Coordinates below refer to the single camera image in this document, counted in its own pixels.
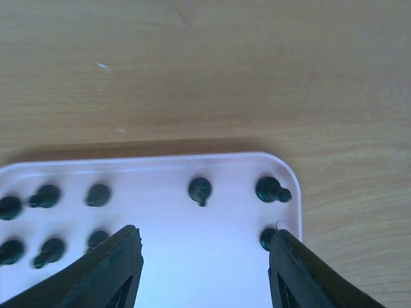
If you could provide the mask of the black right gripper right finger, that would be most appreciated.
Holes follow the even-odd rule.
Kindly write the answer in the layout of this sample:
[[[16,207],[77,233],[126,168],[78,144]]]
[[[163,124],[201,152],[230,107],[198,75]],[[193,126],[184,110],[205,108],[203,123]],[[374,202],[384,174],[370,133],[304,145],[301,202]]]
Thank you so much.
[[[270,229],[268,279],[274,307],[382,307],[285,229]]]

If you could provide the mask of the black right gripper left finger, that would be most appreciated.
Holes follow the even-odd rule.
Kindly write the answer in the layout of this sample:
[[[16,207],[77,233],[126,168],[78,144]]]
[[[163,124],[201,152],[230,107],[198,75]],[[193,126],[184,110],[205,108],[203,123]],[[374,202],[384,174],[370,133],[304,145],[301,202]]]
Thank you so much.
[[[127,225],[1,307],[133,307],[143,268],[139,229]]]

